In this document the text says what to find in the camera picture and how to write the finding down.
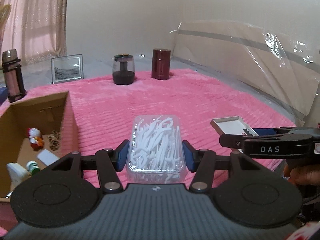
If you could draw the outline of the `person's right hand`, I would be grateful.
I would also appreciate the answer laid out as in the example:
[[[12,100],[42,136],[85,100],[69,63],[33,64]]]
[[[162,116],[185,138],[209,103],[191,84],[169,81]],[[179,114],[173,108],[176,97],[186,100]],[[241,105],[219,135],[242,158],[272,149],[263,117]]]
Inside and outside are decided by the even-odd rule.
[[[294,185],[319,185],[320,184],[320,166],[310,165],[296,168],[284,167],[284,177],[289,179]]]

